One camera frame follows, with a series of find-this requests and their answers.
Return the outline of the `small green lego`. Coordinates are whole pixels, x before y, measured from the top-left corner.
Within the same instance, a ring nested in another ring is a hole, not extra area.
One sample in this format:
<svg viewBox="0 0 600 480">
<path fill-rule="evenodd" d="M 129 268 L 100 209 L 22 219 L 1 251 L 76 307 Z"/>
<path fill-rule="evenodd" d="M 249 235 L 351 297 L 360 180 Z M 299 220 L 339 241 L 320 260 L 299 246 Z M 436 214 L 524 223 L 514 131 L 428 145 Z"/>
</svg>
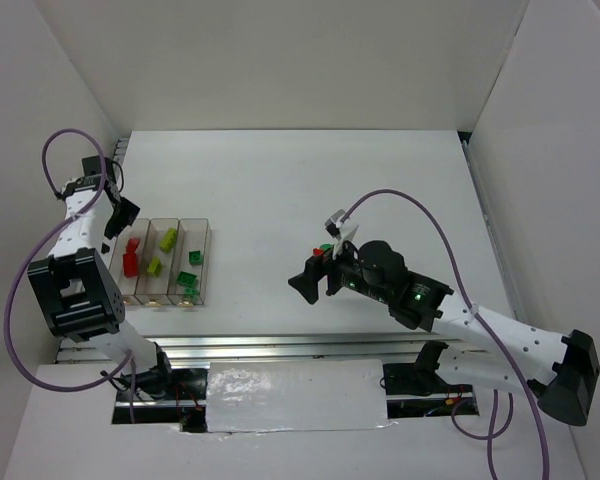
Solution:
<svg viewBox="0 0 600 480">
<path fill-rule="evenodd" d="M 196 288 L 188 287 L 184 291 L 183 299 L 190 302 L 194 302 L 198 298 L 198 296 L 199 292 Z"/>
</svg>

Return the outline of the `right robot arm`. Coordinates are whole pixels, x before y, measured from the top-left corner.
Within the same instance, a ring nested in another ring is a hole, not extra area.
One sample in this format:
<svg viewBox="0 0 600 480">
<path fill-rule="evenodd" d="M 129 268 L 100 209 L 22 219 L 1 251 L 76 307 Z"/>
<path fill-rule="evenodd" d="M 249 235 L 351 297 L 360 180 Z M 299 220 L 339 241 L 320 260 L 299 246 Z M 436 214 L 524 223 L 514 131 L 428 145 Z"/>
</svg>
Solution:
<svg viewBox="0 0 600 480">
<path fill-rule="evenodd" d="M 288 284 L 315 304 L 321 280 L 329 296 L 349 289 L 384 304 L 410 330 L 448 336 L 479 350 L 467 353 L 441 340 L 429 342 L 416 360 L 420 376 L 530 395 L 551 418 L 571 426 L 587 424 L 600 375 L 589 334 L 551 332 L 470 306 L 450 286 L 408 269 L 404 257 L 380 240 L 361 248 L 346 242 L 317 250 Z"/>
</svg>

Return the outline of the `lime lego block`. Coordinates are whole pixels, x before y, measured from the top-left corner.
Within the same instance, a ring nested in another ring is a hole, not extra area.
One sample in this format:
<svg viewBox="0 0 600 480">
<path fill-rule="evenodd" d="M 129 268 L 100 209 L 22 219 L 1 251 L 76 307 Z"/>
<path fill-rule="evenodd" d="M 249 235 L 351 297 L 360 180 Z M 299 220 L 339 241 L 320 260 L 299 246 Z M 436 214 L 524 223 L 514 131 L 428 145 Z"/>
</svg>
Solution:
<svg viewBox="0 0 600 480">
<path fill-rule="evenodd" d="M 149 264 L 147 266 L 147 274 L 151 277 L 154 278 L 158 278 L 161 275 L 161 272 L 163 270 L 163 263 L 162 261 L 154 256 L 150 261 Z"/>
</svg>

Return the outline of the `red curved lego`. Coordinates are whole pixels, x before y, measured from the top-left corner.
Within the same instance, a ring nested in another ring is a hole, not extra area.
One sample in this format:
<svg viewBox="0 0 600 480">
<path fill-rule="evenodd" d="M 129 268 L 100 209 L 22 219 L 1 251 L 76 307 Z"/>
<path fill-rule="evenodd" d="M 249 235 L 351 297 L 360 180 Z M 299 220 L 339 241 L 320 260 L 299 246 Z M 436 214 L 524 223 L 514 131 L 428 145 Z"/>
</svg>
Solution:
<svg viewBox="0 0 600 480">
<path fill-rule="evenodd" d="M 141 239 L 137 237 L 130 238 L 126 244 L 125 251 L 127 253 L 135 253 L 141 243 Z"/>
</svg>

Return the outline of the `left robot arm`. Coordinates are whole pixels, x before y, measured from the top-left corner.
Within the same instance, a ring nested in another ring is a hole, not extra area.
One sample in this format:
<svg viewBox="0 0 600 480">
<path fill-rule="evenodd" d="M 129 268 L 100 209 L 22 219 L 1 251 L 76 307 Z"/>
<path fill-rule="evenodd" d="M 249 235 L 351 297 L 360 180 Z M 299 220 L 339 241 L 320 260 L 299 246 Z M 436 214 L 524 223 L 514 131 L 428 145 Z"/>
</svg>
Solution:
<svg viewBox="0 0 600 480">
<path fill-rule="evenodd" d="M 121 383 L 154 400 L 167 396 L 172 369 L 166 354 L 126 320 L 123 294 L 105 263 L 108 242 L 131 226 L 139 207 L 123 197 L 114 163 L 98 156 L 82 160 L 83 175 L 60 193 L 70 224 L 58 235 L 46 258 L 32 262 L 27 277 L 51 334 L 86 342 L 121 363 Z"/>
</svg>

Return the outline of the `green square lego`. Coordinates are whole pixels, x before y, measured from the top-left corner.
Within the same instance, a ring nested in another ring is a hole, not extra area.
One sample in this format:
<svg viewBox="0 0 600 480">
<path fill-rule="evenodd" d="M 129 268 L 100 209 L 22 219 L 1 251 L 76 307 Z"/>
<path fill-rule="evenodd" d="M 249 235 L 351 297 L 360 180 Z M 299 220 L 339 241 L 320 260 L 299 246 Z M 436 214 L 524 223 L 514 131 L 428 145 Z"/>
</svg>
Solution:
<svg viewBox="0 0 600 480">
<path fill-rule="evenodd" d="M 188 252 L 188 263 L 191 266 L 202 265 L 204 261 L 204 254 L 201 250 L 191 250 Z"/>
</svg>

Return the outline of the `lime rectangular lego brick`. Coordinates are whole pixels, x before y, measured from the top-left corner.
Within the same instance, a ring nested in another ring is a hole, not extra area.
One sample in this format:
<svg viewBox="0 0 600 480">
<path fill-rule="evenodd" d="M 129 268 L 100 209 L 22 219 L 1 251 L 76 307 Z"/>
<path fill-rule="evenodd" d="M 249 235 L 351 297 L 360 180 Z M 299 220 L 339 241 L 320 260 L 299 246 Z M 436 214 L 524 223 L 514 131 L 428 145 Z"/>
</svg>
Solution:
<svg viewBox="0 0 600 480">
<path fill-rule="evenodd" d="M 159 249 L 163 253 L 170 253 L 177 243 L 178 230 L 176 228 L 169 228 L 161 238 L 159 242 Z"/>
</svg>

